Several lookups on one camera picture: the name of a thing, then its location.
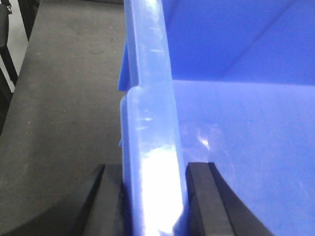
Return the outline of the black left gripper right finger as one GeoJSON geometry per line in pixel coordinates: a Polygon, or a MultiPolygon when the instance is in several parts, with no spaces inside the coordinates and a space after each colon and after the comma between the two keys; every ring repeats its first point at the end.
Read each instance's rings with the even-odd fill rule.
{"type": "Polygon", "coordinates": [[[233,192],[214,163],[189,163],[186,181],[190,235],[272,235],[233,192]]]}

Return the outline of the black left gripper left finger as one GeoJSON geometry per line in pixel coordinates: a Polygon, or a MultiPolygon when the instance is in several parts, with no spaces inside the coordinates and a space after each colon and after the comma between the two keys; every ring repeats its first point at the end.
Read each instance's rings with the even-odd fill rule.
{"type": "Polygon", "coordinates": [[[122,165],[106,165],[83,235],[128,236],[122,165]]]}

